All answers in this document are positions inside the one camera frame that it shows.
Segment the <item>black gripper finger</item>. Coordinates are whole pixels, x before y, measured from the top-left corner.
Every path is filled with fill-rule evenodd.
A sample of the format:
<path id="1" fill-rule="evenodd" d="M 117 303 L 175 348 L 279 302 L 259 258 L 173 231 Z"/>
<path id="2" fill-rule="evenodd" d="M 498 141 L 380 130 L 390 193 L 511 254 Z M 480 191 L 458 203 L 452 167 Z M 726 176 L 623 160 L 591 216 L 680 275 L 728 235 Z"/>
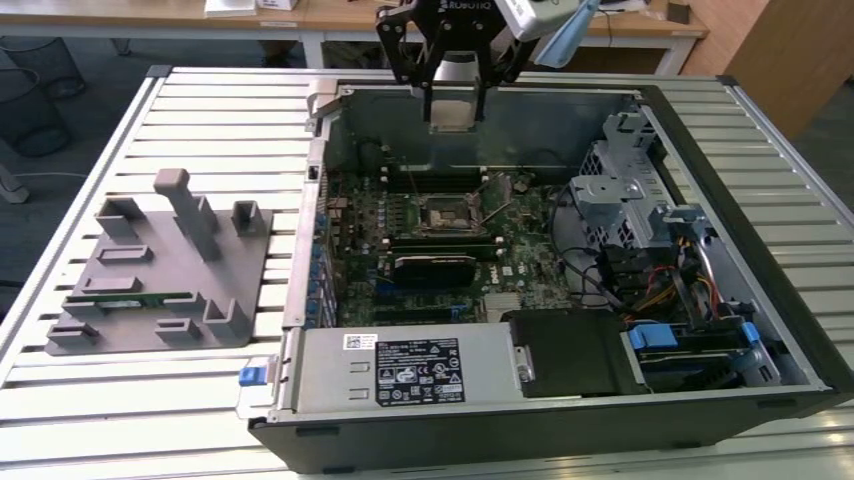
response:
<path id="1" fill-rule="evenodd" d="M 432 84 L 436 72 L 434 38 L 436 16 L 430 12 L 434 3 L 400 3 L 380 6 L 375 14 L 375 30 L 395 80 L 422 91 L 422 119 L 431 120 Z M 412 57 L 406 49 L 404 37 L 412 24 L 422 33 L 422 50 Z"/>
<path id="2" fill-rule="evenodd" d="M 474 120 L 476 122 L 484 119 L 488 90 L 495 86 L 516 81 L 536 46 L 535 40 L 520 41 L 514 39 L 503 53 L 498 57 L 492 57 L 491 42 L 498 34 L 498 30 L 492 31 L 487 28 L 474 29 L 472 46 L 478 63 L 474 88 Z"/>

